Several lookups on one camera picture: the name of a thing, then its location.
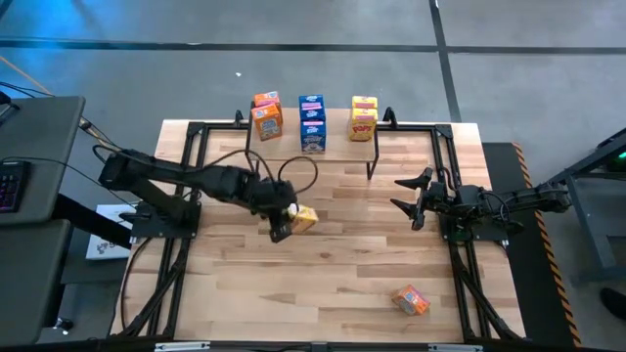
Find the green lit device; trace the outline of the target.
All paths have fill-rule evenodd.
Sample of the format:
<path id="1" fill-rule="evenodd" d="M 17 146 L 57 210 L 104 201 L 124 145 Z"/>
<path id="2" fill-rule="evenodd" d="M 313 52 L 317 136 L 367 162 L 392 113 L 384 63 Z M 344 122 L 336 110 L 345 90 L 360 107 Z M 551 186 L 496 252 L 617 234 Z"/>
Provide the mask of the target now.
<path id="1" fill-rule="evenodd" d="M 626 173 L 626 152 L 623 152 L 610 160 L 605 165 L 605 168 L 608 172 Z"/>

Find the black hazard-striped floor mat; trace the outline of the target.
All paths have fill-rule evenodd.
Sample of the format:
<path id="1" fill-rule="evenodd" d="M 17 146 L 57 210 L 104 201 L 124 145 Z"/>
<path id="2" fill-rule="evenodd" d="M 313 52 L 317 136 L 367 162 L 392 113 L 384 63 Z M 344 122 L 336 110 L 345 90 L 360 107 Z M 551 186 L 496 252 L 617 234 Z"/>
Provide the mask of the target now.
<path id="1" fill-rule="evenodd" d="M 515 143 L 482 145 L 492 189 L 498 193 L 531 184 L 521 147 Z M 510 237 L 507 249 L 526 337 L 543 345 L 580 347 L 582 341 L 541 213 L 513 215 L 524 230 Z"/>

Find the black desk device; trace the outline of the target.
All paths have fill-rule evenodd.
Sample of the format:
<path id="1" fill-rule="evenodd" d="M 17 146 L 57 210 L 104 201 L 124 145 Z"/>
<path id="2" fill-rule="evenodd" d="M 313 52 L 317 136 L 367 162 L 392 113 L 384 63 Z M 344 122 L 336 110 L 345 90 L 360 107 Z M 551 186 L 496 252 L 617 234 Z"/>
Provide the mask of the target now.
<path id="1" fill-rule="evenodd" d="M 0 91 L 0 126 L 5 124 L 14 111 L 20 110 L 21 107 L 12 101 L 12 99 Z"/>

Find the white printed sheet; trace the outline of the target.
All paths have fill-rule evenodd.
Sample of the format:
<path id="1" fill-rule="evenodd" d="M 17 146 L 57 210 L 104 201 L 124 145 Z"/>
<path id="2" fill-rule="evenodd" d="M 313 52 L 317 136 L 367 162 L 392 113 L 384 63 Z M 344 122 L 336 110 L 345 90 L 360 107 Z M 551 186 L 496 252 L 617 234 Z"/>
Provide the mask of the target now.
<path id="1" fill-rule="evenodd" d="M 119 225 L 127 229 L 132 228 L 132 224 L 123 221 L 120 217 L 121 213 L 135 212 L 135 210 L 127 204 L 99 204 L 96 207 L 96 212 L 104 217 L 116 222 Z M 127 259 L 130 255 L 130 250 L 113 242 L 108 242 L 102 238 L 91 235 L 89 243 L 87 245 L 85 258 L 87 260 L 113 260 L 113 259 Z"/>

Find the wooden shelf with black frame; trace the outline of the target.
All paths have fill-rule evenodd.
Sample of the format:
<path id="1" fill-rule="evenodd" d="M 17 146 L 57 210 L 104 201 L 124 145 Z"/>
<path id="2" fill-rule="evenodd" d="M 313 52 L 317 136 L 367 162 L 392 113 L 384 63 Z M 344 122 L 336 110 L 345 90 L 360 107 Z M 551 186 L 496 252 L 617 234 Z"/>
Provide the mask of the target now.
<path id="1" fill-rule="evenodd" d="M 377 138 L 368 142 L 352 142 L 348 139 L 350 109 L 326 109 L 327 140 L 323 153 L 304 153 L 300 142 L 298 108 L 283 108 L 283 135 L 261 141 L 254 122 L 248 128 L 246 147 L 260 154 L 267 161 L 287 160 L 307 155 L 322 162 L 356 162 L 367 165 L 367 177 L 372 178 L 378 162 Z"/>

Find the dark metal stand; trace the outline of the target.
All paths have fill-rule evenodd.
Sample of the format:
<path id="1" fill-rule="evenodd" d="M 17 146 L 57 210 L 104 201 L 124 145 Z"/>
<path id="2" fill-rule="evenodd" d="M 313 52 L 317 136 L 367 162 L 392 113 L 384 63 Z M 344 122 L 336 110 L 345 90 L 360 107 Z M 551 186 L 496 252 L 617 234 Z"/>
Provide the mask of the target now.
<path id="1" fill-rule="evenodd" d="M 605 168 L 623 152 L 626 127 L 549 179 L 567 188 L 592 253 L 594 267 L 574 277 L 577 284 L 626 279 L 626 263 L 619 263 L 610 243 L 626 243 L 626 173 L 608 172 Z"/>

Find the person's foot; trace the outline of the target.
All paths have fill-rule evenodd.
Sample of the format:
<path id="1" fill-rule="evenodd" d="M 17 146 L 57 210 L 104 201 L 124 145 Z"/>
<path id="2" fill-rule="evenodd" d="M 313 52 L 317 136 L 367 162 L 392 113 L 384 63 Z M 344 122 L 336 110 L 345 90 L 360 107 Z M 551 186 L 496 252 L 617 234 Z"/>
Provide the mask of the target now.
<path id="1" fill-rule="evenodd" d="M 626 295 L 610 287 L 604 287 L 600 291 L 603 306 L 614 317 L 626 321 Z"/>

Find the silver rail bracket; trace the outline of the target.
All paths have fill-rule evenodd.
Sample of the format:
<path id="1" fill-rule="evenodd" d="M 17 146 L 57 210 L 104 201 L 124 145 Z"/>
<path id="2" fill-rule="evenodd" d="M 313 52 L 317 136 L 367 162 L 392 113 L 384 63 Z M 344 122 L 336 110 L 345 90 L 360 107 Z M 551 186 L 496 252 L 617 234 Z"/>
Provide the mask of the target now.
<path id="1" fill-rule="evenodd" d="M 154 348 L 154 352 L 205 352 L 209 350 L 209 341 L 160 342 Z"/>
<path id="2" fill-rule="evenodd" d="M 430 343 L 427 346 L 428 352 L 483 352 L 481 345 L 472 344 L 447 344 Z"/>

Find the black floor tape strip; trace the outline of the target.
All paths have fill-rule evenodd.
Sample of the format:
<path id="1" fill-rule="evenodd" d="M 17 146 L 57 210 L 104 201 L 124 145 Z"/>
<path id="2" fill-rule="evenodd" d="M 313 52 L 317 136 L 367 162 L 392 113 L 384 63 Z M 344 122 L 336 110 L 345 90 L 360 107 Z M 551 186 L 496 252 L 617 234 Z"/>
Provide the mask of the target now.
<path id="1" fill-rule="evenodd" d="M 428 0 L 428 3 L 450 119 L 452 122 L 461 122 L 462 116 L 454 85 L 454 78 L 450 66 L 450 60 L 438 1 Z"/>
<path id="2" fill-rule="evenodd" d="M 495 55 L 621 55 L 626 47 L 515 47 L 399 44 L 252 44 L 0 39 L 0 48 L 110 51 L 385 52 Z"/>

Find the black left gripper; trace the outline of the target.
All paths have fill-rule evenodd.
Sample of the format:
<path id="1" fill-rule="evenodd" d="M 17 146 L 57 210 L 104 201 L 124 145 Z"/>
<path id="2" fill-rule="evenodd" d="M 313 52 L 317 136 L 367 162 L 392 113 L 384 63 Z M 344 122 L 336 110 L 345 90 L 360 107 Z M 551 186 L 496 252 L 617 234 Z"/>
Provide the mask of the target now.
<path id="1" fill-rule="evenodd" d="M 269 236 L 273 243 L 281 242 L 291 235 L 289 208 L 295 203 L 296 194 L 289 181 L 265 178 L 252 180 L 246 186 L 247 208 L 269 221 Z"/>

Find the black backlit keyboard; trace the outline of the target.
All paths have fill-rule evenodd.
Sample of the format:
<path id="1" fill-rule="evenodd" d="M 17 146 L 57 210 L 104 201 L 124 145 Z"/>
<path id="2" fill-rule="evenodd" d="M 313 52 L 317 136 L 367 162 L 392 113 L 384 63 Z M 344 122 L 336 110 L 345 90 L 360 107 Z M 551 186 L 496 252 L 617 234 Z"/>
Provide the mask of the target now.
<path id="1" fill-rule="evenodd" d="M 19 210 L 29 173 L 28 161 L 0 163 L 0 213 L 15 213 Z"/>

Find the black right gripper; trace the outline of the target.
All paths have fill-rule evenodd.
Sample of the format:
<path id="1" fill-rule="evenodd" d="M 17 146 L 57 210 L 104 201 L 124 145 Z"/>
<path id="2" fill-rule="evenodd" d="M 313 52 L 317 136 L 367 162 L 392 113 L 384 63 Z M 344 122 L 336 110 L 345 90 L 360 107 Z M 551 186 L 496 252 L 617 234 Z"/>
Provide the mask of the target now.
<path id="1" fill-rule="evenodd" d="M 421 230 L 425 224 L 425 212 L 442 212 L 446 207 L 447 186 L 432 181 L 433 169 L 427 167 L 420 176 L 413 179 L 395 180 L 396 185 L 419 192 L 416 203 L 391 198 L 390 201 L 410 219 L 413 219 L 413 230 Z"/>

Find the grey desk top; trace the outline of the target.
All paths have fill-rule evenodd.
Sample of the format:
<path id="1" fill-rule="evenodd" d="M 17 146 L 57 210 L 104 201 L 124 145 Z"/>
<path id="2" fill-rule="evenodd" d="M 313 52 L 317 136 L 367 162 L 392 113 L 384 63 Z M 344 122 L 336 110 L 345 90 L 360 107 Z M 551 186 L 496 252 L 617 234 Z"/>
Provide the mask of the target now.
<path id="1" fill-rule="evenodd" d="M 30 173 L 19 210 L 0 213 L 0 227 L 52 217 L 85 99 L 29 98 L 14 103 L 21 109 L 0 126 L 0 163 L 28 161 Z"/>
<path id="2" fill-rule="evenodd" d="M 0 347 L 35 343 L 59 311 L 67 220 L 0 228 Z"/>

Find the black aluminium table frame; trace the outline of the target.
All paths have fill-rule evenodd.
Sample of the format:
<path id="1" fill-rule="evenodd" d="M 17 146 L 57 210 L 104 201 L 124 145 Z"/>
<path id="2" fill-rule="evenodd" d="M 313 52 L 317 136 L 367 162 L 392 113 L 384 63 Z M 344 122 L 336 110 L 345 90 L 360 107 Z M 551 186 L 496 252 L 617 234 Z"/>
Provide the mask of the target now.
<path id="1" fill-rule="evenodd" d="M 204 133 L 206 157 L 245 165 L 244 130 Z M 174 316 L 179 340 L 459 342 L 463 338 L 449 245 L 434 214 L 413 231 L 391 198 L 416 193 L 394 183 L 443 166 L 456 183 L 488 187 L 473 124 L 401 123 L 379 134 L 372 178 L 365 163 L 267 164 L 299 189 L 318 223 L 273 243 L 267 223 L 234 205 L 202 200 L 180 294 L 164 297 L 156 327 Z M 393 301 L 412 285 L 430 302 L 410 316 Z"/>

